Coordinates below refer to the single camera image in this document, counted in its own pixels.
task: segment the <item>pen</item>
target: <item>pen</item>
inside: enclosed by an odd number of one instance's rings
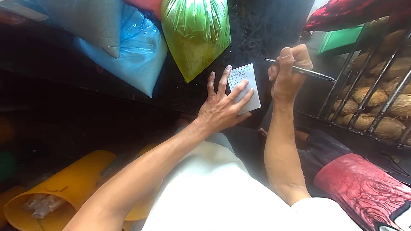
[[[264,60],[266,60],[267,62],[270,62],[270,63],[279,64],[279,62],[278,62],[277,60],[275,60],[275,59],[265,58]],[[296,71],[296,72],[300,72],[300,73],[303,73],[303,74],[307,74],[307,75],[309,75],[309,76],[314,76],[314,77],[317,77],[317,78],[320,78],[320,79],[324,79],[324,80],[328,80],[328,81],[335,82],[335,79],[334,79],[334,78],[331,78],[331,77],[326,76],[326,75],[324,75],[324,74],[321,74],[321,73],[318,73],[318,72],[314,72],[314,71],[311,71],[311,70],[307,70],[307,69],[304,69],[304,68],[301,68],[301,67],[293,66],[293,70]]]

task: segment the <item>green plastic bag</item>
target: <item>green plastic bag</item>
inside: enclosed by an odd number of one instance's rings
[[[164,36],[186,83],[231,43],[226,0],[163,0]]]

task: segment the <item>sleeve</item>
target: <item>sleeve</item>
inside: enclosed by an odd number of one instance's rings
[[[362,231],[337,202],[321,197],[305,198],[291,207],[316,231]]]

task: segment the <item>white clothing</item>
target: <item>white clothing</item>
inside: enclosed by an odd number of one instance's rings
[[[307,198],[292,207],[249,176],[227,148],[202,142],[173,169],[142,231],[361,231],[341,207]]]

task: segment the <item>white paper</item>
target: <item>white paper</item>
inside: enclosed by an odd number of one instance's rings
[[[254,67],[252,63],[231,71],[228,80],[230,91],[233,91],[235,86],[239,84],[243,79],[248,80],[248,85],[245,87],[244,91],[241,92],[240,95],[236,98],[236,102],[238,102],[250,88],[254,88],[254,95],[251,97],[250,102],[248,102],[248,104],[246,104],[241,109],[241,111],[238,113],[239,115],[257,108],[261,108],[260,98],[258,97],[256,78],[254,75]]]

